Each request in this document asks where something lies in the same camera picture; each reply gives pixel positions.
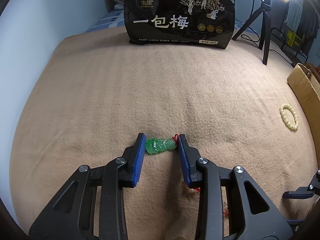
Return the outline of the green jade pendant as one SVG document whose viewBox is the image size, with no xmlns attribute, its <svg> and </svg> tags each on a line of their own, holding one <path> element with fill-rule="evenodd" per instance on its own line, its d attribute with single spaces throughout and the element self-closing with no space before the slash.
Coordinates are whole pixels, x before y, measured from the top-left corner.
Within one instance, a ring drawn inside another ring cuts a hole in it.
<svg viewBox="0 0 320 240">
<path fill-rule="evenodd" d="M 156 155 L 158 153 L 173 150 L 176 148 L 176 141 L 172 138 L 150 138 L 145 143 L 145 150 L 150 155 Z"/>
</svg>

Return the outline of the cardboard box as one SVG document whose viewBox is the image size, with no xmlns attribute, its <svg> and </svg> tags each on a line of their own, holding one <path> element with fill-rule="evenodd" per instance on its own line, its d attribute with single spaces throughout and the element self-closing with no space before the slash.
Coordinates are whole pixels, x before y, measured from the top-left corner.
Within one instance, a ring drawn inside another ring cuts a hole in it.
<svg viewBox="0 0 320 240">
<path fill-rule="evenodd" d="M 287 77 L 287 83 L 298 99 L 308 121 L 319 166 L 319 82 L 308 68 L 298 63 Z"/>
</svg>

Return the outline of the yellow box on rack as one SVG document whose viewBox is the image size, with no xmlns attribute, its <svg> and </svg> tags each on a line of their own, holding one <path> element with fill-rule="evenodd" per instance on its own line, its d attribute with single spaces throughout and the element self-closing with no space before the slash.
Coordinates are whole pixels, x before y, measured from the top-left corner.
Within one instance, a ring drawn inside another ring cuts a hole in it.
<svg viewBox="0 0 320 240">
<path fill-rule="evenodd" d="M 304 34 L 300 34 L 297 35 L 296 32 L 292 31 L 292 30 L 288 30 L 287 31 L 287 45 L 291 48 L 298 48 L 300 47 L 304 40 L 305 40 L 305 35 Z"/>
</svg>

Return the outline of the black clothes rack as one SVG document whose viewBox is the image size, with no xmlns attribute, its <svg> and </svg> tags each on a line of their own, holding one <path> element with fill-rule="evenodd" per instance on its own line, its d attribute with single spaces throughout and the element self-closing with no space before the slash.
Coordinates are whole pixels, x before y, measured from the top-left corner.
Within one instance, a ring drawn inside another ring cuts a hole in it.
<svg viewBox="0 0 320 240">
<path fill-rule="evenodd" d="M 297 63 L 319 65 L 319 12 L 313 0 L 273 1 L 272 40 Z M 298 48 L 287 45 L 287 31 L 304 34 L 305 40 Z"/>
</svg>

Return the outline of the black snack bag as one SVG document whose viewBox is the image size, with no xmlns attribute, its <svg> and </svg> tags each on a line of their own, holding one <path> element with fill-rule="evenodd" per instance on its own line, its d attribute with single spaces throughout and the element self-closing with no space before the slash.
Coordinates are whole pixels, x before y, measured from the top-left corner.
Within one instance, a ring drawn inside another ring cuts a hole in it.
<svg viewBox="0 0 320 240">
<path fill-rule="evenodd" d="M 124 0 L 133 44 L 200 44 L 226 49 L 234 32 L 235 0 Z"/>
</svg>

